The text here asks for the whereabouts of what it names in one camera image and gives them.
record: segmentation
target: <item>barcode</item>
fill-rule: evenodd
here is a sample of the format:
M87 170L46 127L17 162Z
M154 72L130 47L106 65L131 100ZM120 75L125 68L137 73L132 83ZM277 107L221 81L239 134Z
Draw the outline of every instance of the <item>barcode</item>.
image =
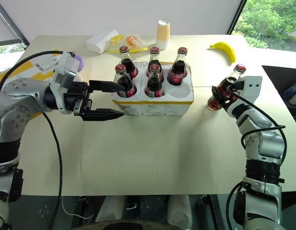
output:
M37 68L38 68L40 71L42 71L42 72L44 71L44 69L43 69L38 63L36 63L35 66L37 66Z

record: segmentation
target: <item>blue bottle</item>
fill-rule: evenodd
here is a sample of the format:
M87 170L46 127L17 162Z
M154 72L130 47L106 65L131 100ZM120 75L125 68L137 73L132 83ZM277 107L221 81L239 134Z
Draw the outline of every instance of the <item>blue bottle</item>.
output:
M284 98L290 99L296 94L296 84L291 85L290 88L284 91Z

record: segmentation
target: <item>window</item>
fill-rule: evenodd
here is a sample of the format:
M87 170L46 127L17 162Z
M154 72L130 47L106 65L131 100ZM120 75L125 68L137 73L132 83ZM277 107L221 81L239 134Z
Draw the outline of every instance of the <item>window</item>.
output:
M247 0L232 34L252 47L296 52L296 0Z
M0 5L0 72L12 67L29 45Z

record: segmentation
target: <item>robotic arm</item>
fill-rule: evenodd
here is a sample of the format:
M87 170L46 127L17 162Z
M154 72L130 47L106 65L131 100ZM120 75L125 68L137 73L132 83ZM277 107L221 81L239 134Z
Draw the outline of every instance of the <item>robotic arm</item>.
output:
M9 229L8 202L16 201L22 190L23 171L18 169L19 146L28 121L37 113L58 109L73 113L84 121L106 121L124 114L111 109L91 110L90 93L94 90L116 92L124 88L114 82L73 81L79 61L73 53L63 52L51 83L34 79L17 79L0 92L0 228Z
M237 191L234 205L234 219L245 230L284 230L281 226L281 192L279 183L280 166L286 152L282 136L274 132L277 126L264 114L246 103L253 103L260 94L261 76L240 77L229 81L226 93L213 87L213 96L236 124L245 139L246 176L241 186L245 191Z

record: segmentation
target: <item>beige table surface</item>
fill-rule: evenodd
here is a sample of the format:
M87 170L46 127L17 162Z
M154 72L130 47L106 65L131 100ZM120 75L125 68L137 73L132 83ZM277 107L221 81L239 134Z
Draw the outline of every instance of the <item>beige table surface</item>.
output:
M117 54L89 51L89 36L39 36L23 57L58 48L81 55L88 80L111 81ZM154 40L144 37L148 45ZM162 51L161 61L174 61L177 48L185 46L192 68L195 101L182 117L123 116L106 122L83 122L58 111L49 113L63 158L63 195L130 194L224 194L245 175L245 151L241 134L224 110L210 111L206 102L211 85L217 84L233 67L222 52L208 50L210 44L227 41L249 74L262 75L262 90L256 104L284 130L288 142L281 167L284 191L296 190L296 124L271 81L251 55L242 36L172 36L171 48ZM148 60L148 52L132 55ZM94 92L93 107L118 109L109 93ZM29 122L20 146L24 170L24 195L56 195L59 185L57 150L43 117Z

